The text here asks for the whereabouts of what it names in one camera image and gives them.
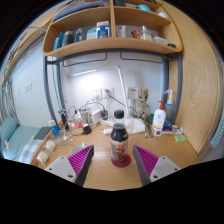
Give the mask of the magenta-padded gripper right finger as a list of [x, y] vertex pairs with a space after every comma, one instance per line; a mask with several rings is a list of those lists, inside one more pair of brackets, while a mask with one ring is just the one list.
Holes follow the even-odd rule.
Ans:
[[167, 156], [158, 157], [136, 145], [133, 146], [133, 156], [143, 186], [180, 170]]

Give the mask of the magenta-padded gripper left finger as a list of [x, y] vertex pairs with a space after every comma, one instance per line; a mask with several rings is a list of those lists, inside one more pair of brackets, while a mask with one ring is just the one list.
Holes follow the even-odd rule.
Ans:
[[46, 168], [46, 171], [83, 186], [93, 155], [94, 146], [87, 146], [68, 157], [59, 156]]

